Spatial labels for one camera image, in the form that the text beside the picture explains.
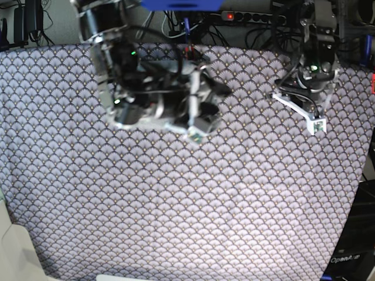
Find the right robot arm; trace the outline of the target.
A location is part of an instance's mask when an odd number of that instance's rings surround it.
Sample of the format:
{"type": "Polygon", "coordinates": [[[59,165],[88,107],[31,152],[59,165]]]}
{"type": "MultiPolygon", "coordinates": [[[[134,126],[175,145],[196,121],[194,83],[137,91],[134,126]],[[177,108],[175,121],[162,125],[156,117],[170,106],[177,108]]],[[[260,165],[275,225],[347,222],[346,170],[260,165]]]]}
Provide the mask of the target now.
{"type": "Polygon", "coordinates": [[[173,60],[142,60],[130,34],[123,1],[73,1],[80,38],[90,45],[100,100],[108,121],[121,129],[154,129],[198,140],[220,123],[219,104],[230,95],[210,63],[172,46],[173,60]]]}

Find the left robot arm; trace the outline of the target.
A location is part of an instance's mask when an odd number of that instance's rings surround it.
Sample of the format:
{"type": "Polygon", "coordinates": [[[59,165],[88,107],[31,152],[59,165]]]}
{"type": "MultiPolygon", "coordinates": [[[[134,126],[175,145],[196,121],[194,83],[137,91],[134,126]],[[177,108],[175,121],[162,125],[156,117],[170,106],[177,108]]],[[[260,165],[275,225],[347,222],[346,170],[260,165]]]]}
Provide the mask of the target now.
{"type": "Polygon", "coordinates": [[[335,35],[338,26],[331,1],[288,1],[278,8],[271,19],[271,38],[280,53],[291,58],[292,67],[275,81],[281,97],[297,102],[313,119],[323,117],[318,108],[320,93],[333,84],[339,71],[335,35]],[[287,51],[277,39],[279,17],[294,10],[295,25],[300,31],[298,47],[287,51]]]}

